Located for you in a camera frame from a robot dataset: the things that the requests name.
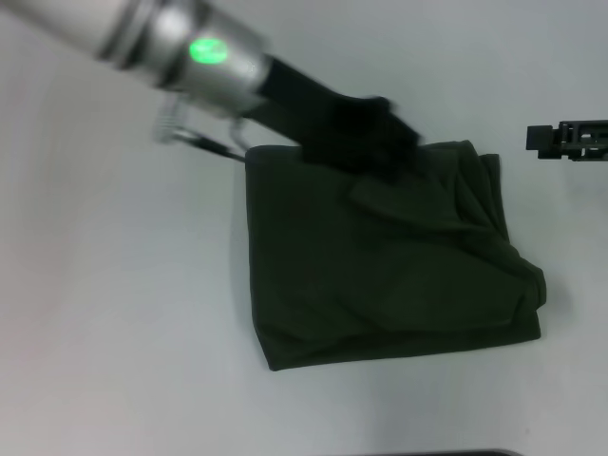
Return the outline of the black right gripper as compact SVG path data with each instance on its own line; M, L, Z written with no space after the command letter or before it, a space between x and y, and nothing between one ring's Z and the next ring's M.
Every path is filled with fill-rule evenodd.
M538 150L539 160L607 161L607 121L568 121L557 127L530 125L526 149Z

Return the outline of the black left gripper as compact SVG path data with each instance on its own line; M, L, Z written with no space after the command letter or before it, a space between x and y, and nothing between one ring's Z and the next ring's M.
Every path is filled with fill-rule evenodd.
M299 144L305 162L385 181L418 169L420 135L383 97L339 94L277 58L256 94L245 117Z

